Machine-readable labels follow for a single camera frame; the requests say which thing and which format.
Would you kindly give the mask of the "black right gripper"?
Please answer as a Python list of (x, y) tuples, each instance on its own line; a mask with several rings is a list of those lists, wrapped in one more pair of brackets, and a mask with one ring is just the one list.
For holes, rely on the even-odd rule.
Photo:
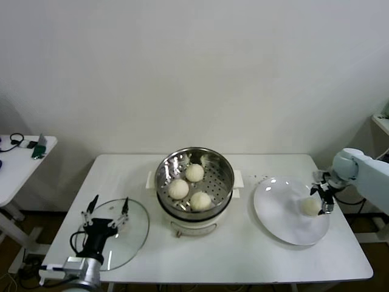
[(334, 189), (327, 183), (316, 183), (314, 182), (311, 186), (309, 195), (312, 196), (315, 193), (318, 193), (322, 203), (320, 210), (317, 215), (328, 215), (331, 214), (334, 210)]

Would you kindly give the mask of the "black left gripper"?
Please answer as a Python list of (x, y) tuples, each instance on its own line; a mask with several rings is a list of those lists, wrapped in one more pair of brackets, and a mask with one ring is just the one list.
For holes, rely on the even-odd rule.
[(120, 229), (129, 220), (129, 198), (125, 199), (121, 215), (117, 219), (92, 219), (92, 213), (97, 204), (98, 197), (99, 195), (96, 195), (88, 204), (87, 209), (81, 212), (83, 227), (85, 227), (84, 231), (87, 235), (85, 245), (81, 251), (81, 256), (85, 258), (104, 259), (102, 253), (107, 239), (116, 235), (118, 229)]

